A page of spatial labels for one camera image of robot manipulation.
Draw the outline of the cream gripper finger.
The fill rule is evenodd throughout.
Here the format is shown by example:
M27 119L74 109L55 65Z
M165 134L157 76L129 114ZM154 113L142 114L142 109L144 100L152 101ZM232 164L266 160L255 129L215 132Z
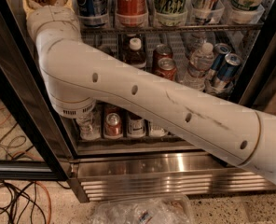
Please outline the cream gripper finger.
M37 9L40 8L40 5L36 3L34 0L22 0L22 6L23 10L25 12L26 18L29 18L29 16Z
M60 0L59 5L61 7L69 8L70 10L74 10L72 0Z

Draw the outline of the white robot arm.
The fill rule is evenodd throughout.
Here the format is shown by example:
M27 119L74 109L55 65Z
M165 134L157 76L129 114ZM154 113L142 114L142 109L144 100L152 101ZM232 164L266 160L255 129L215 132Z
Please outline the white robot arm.
M58 114L75 119L98 101L117 105L276 185L276 116L139 70L85 44L71 0L22 5Z

